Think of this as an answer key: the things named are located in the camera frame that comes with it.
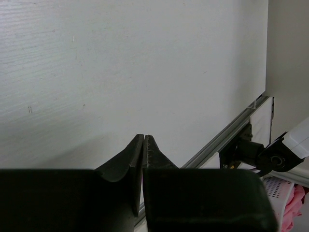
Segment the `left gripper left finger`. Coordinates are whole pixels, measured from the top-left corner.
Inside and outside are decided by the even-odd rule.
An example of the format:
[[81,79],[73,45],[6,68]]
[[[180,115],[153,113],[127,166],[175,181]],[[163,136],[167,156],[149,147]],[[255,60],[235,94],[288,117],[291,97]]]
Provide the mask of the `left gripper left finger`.
[[1,169],[3,232],[131,232],[144,136],[95,169]]

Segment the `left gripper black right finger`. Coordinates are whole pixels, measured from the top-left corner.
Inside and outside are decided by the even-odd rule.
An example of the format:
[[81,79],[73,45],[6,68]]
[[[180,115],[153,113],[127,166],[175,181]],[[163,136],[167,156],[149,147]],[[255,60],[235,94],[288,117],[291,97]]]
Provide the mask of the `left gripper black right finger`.
[[178,168],[151,135],[143,145],[143,196],[150,232],[275,232],[278,223],[257,174]]

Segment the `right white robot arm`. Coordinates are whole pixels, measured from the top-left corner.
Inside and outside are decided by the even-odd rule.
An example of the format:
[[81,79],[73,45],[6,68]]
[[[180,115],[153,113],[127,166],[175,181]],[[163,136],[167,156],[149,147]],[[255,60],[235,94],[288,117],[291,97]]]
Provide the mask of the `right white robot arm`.
[[237,143],[237,161],[254,166],[263,177],[272,171],[287,172],[309,156],[309,119],[306,118],[268,146],[252,141]]

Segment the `pink cloth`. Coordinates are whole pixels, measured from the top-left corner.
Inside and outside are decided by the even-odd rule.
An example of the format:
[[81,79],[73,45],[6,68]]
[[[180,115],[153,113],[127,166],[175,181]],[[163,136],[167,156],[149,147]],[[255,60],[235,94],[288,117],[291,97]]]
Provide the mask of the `pink cloth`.
[[303,186],[293,186],[284,209],[281,232],[289,232],[294,226],[294,218],[302,215],[300,209],[302,208],[305,195],[306,191]]

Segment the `aluminium rail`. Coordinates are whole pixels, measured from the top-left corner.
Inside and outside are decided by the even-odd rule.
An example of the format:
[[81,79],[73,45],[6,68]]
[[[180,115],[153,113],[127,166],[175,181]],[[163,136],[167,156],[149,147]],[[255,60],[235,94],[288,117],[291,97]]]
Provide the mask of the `aluminium rail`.
[[[250,123],[250,117],[269,99],[268,96],[261,95],[252,102],[244,111],[242,111],[231,123],[229,123],[221,132],[219,132],[210,142],[208,142],[200,151],[186,162],[180,169],[194,170],[203,167],[209,159],[213,158],[216,152],[221,151]],[[143,167],[147,167],[148,152],[153,145],[158,145],[153,136],[145,135],[143,144]],[[146,223],[145,204],[140,204],[139,216],[135,220],[134,231],[139,230]]]

